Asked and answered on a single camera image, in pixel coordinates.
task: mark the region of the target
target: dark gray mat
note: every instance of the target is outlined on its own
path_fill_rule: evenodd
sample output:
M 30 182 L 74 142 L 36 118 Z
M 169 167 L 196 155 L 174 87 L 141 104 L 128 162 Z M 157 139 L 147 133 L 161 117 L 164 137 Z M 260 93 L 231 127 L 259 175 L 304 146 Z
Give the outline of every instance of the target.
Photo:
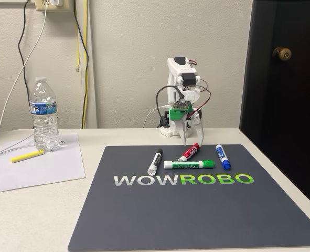
M 164 151 L 156 175 L 169 175 L 176 185 L 147 176 L 157 148 Z M 69 251 L 170 250 L 310 246 L 310 220 L 242 145 L 223 145 L 232 165 L 224 171 L 215 145 L 203 145 L 192 160 L 212 159 L 212 170 L 164 170 L 165 160 L 177 160 L 184 146 L 108 146 L 74 229 Z M 180 175 L 193 175 L 197 184 Z M 198 176 L 216 181 L 203 184 Z M 234 183 L 219 182 L 228 174 Z M 248 174 L 253 183 L 241 183 Z M 123 181 L 127 176 L 132 185 Z M 202 177 L 204 183 L 211 178 Z M 248 178 L 241 176 L 243 182 Z M 143 178 L 141 183 L 150 183 Z

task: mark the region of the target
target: white wall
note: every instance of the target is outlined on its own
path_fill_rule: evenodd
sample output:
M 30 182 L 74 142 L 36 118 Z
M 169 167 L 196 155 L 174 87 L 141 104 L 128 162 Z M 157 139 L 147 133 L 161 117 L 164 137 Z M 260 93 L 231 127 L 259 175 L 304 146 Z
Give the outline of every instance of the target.
M 238 127 L 251 7 L 252 0 L 92 1 L 99 127 L 141 127 L 174 56 L 196 60 L 209 83 L 204 126 Z M 147 126 L 157 125 L 154 112 Z
M 23 27 L 23 4 L 0 4 L 0 117 L 4 102 L 22 67 L 17 43 Z M 21 43 L 26 58 L 42 27 L 44 14 L 28 4 L 27 27 Z M 31 88 L 36 76 L 47 76 L 57 96 L 60 128 L 80 128 L 84 87 L 76 72 L 76 28 L 73 13 L 47 13 L 45 30 L 26 67 Z M 2 130 L 31 129 L 23 77 L 9 100 Z
M 83 27 L 83 1 L 77 3 Z M 93 55 L 90 52 L 94 62 L 89 71 L 88 128 L 96 128 L 96 116 L 99 128 L 141 127 L 147 113 L 155 107 L 157 90 L 167 84 L 166 60 L 174 56 L 196 60 L 199 74 L 209 82 L 212 98 L 203 109 L 204 125 L 239 125 L 252 0 L 89 0 L 89 4 L 88 46 L 94 50 Z M 22 7 L 23 4 L 0 4 L 0 116 L 22 67 L 17 51 Z M 43 17 L 33 4 L 28 4 L 21 45 L 24 56 L 37 39 Z M 81 126 L 84 63 L 82 58 L 82 71 L 76 72 L 76 50 L 73 13 L 48 13 L 46 29 L 26 67 L 27 80 L 31 88 L 35 76 L 48 77 L 57 95 L 60 128 Z M 199 103 L 206 98 L 204 93 Z M 166 103 L 166 91 L 159 103 Z M 154 112 L 147 126 L 157 125 L 158 115 Z M 21 76 L 2 130 L 31 127 Z

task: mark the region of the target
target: black marker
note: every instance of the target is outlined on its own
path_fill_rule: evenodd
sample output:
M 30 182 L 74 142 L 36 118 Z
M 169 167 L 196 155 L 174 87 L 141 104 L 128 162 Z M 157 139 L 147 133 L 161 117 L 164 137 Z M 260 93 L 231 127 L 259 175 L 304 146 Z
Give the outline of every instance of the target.
M 154 176 L 156 174 L 157 166 L 158 166 L 159 162 L 161 161 L 162 155 L 163 155 L 163 150 L 158 149 L 156 154 L 155 154 L 155 157 L 154 157 L 154 159 L 153 159 L 153 161 L 152 161 L 152 163 L 148 169 L 148 174 L 150 176 Z

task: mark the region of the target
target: white paper sheet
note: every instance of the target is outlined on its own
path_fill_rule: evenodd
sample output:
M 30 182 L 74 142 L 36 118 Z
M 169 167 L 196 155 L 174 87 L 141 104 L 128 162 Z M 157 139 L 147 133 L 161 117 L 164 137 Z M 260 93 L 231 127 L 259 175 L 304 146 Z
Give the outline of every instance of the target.
M 36 151 L 36 147 L 28 147 L 0 155 L 0 192 L 28 186 L 50 184 L 67 180 L 82 179 L 85 171 L 82 164 L 78 135 L 61 134 L 65 141 L 60 149 L 44 155 L 11 163 L 10 158 Z M 7 142 L 1 150 L 18 142 Z M 34 144 L 33 137 L 14 146 Z

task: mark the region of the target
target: wowrobo logo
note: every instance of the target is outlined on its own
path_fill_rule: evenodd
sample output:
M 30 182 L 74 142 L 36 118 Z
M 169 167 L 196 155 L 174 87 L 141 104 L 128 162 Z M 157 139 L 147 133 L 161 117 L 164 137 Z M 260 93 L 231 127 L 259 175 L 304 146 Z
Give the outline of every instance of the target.
M 163 180 L 161 176 L 156 176 L 156 178 L 160 185 L 165 185 L 167 181 L 169 181 L 168 184 L 176 185 L 178 181 L 178 175 L 175 175 L 174 179 L 172 179 L 169 175 L 165 175 Z M 186 185 L 187 182 L 188 184 L 198 185 L 198 183 L 195 181 L 196 177 L 194 177 L 193 175 L 180 175 L 179 178 L 182 185 Z M 217 178 L 220 184 L 234 184 L 235 180 L 243 184 L 251 184 L 254 182 L 254 179 L 251 176 L 244 173 L 235 175 L 235 180 L 232 179 L 232 177 L 228 174 L 217 174 Z M 129 180 L 128 176 L 123 176 L 121 180 L 119 180 L 118 176 L 114 176 L 116 186 L 120 186 L 123 184 L 133 185 L 135 179 L 136 176 L 132 176 L 131 180 Z M 197 180 L 199 181 L 199 183 L 207 185 L 211 185 L 216 182 L 216 178 L 209 174 L 199 175 Z M 137 179 L 137 182 L 140 185 L 152 185 L 155 183 L 155 178 L 152 176 L 141 176 Z

